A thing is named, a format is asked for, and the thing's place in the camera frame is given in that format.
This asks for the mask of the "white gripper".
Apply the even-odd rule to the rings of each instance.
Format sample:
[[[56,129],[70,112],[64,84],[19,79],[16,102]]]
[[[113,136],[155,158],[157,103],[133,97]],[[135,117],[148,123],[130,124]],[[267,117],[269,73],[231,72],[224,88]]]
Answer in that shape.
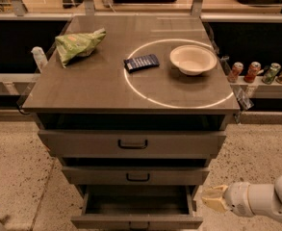
[[[214,211],[225,213],[230,210],[239,217],[254,216],[248,201],[248,182],[236,182],[228,187],[220,185],[204,190],[201,200],[205,206]]]

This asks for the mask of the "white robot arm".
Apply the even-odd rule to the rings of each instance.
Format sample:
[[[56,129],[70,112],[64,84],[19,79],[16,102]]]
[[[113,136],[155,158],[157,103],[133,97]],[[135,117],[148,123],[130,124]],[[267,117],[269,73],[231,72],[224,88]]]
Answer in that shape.
[[[273,184],[235,182],[205,190],[202,202],[209,208],[238,217],[265,216],[282,223],[282,175]]]

